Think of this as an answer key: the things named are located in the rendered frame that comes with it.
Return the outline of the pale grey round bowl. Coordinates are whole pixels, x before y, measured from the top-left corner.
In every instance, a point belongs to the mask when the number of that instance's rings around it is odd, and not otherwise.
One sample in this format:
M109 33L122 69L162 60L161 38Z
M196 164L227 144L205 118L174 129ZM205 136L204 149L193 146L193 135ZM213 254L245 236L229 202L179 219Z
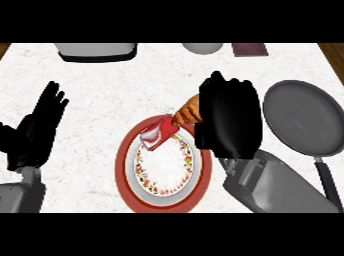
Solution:
M221 43L185 43L183 47L198 55L214 54L223 47Z

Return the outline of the dark grey frying pan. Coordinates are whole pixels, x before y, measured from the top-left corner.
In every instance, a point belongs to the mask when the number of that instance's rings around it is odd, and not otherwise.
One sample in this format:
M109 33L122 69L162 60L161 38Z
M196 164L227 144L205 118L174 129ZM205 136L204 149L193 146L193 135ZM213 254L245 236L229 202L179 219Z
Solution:
M316 85L283 80L267 90L263 113L282 143L314 158L326 198L344 213L341 197L323 157L344 150L344 110L334 97Z

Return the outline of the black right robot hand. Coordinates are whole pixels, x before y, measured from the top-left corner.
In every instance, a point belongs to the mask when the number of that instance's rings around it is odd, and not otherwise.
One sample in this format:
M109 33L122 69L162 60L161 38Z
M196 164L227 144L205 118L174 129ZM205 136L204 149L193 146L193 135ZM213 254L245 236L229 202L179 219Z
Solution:
M214 71L199 86L199 114L195 145L217 158L252 159L263 141L261 107L248 80L226 80Z

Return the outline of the white appliance with black base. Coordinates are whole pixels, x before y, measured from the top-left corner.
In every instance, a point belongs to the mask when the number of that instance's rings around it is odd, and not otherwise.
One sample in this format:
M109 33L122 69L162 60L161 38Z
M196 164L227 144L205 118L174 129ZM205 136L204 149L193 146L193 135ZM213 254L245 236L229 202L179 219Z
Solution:
M137 55L136 43L56 43L63 61L105 63L131 60Z

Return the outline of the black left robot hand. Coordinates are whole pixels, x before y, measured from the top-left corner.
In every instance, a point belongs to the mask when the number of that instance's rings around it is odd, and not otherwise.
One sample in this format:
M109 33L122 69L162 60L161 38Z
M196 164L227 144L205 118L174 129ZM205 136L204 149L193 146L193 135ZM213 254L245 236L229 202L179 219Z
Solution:
M9 171L25 166L40 168L46 164L68 103L59 84L50 81L19 126L12 128L0 122L0 152L7 154Z

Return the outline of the red rimmed floral plate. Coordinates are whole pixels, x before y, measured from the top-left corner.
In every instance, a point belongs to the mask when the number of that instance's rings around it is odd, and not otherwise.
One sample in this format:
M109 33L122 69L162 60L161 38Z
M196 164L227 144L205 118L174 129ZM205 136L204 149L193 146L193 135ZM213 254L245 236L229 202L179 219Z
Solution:
M186 124L164 144L149 151L140 133L165 115L145 119L121 142L115 159L115 182L134 212L189 212L208 189L213 160L195 147L195 126Z

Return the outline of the dark maroon flat block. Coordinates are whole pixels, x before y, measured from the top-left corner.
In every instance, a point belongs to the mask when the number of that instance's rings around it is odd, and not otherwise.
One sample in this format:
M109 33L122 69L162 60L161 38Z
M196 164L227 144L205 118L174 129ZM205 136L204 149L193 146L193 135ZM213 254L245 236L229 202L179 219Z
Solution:
M233 43L233 53L236 57L267 56L267 48L263 43Z

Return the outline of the red and white napkin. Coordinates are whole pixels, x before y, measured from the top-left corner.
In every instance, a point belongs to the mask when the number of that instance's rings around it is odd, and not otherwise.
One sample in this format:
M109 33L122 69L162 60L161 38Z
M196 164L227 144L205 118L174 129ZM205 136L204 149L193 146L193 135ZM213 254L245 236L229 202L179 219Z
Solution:
M173 116L165 115L140 133L145 148L153 151L179 132L180 127L173 124Z

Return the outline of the golden brown croissant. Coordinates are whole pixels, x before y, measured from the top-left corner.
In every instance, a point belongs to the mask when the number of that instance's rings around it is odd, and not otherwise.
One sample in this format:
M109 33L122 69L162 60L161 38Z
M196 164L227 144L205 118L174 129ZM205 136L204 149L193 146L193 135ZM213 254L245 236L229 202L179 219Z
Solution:
M202 117L199 113L199 95L195 95L176 112L171 124L174 126L180 126L185 124L199 123L201 121Z

